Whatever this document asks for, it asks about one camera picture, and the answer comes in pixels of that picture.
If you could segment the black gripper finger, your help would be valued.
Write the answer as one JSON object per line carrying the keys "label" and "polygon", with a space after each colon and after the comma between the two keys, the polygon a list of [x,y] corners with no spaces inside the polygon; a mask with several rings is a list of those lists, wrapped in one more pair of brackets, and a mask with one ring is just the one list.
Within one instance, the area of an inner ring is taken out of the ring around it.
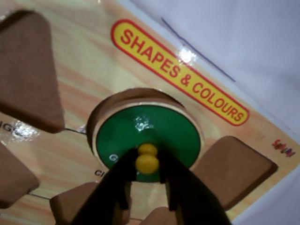
{"label": "black gripper finger", "polygon": [[136,180],[137,149],[128,150],[109,169],[80,208],[72,225],[122,225],[129,209],[131,182]]}
{"label": "black gripper finger", "polygon": [[176,157],[158,152],[160,182],[165,184],[169,211],[178,225],[230,225],[217,197]]}

